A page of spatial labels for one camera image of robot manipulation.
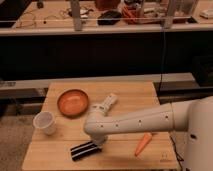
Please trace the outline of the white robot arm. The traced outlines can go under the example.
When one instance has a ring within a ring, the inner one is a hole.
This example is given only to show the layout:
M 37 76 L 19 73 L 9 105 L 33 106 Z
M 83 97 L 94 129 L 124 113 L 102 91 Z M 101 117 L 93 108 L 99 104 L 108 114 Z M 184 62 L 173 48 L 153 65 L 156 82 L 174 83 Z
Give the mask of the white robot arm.
M 187 133 L 183 171 L 213 171 L 213 96 L 117 116 L 92 109 L 84 124 L 85 133 L 97 145 L 111 134 L 173 130 Z

